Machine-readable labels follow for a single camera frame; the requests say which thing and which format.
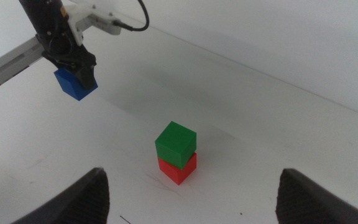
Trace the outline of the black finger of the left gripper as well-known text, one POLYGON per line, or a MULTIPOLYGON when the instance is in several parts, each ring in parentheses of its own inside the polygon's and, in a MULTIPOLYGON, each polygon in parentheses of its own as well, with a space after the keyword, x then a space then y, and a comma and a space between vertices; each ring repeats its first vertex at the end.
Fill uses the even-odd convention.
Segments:
POLYGON ((94 79, 94 67, 96 65, 97 63, 73 64, 74 76, 77 78, 77 80, 80 82, 81 86, 85 90, 92 89, 96 84, 96 81, 94 79))

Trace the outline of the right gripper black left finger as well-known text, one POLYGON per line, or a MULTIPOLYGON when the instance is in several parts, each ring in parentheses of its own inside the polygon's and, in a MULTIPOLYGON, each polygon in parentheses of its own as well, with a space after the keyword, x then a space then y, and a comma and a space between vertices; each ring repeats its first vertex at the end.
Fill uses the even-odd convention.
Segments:
POLYGON ((53 199, 16 223, 106 224, 110 207, 107 173, 95 167, 53 199))

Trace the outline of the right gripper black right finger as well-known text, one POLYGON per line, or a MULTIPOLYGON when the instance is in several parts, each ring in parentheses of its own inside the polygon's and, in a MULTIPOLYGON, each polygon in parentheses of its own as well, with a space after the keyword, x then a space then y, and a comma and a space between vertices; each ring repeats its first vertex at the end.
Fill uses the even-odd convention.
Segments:
POLYGON ((280 175, 275 213, 279 223, 358 223, 358 208, 296 169, 280 175))

